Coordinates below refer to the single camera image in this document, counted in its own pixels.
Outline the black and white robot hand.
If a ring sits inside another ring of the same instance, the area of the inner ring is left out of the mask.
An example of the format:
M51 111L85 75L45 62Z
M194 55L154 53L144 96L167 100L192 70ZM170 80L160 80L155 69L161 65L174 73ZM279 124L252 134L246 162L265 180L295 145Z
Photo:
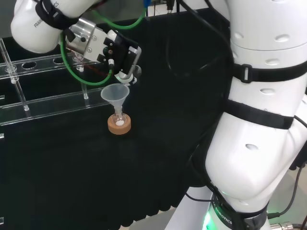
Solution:
M116 79L126 85L126 86L132 86L137 83L138 78L142 74L142 69L140 66L136 65L133 72L130 75L124 74L122 72L119 72L115 75Z

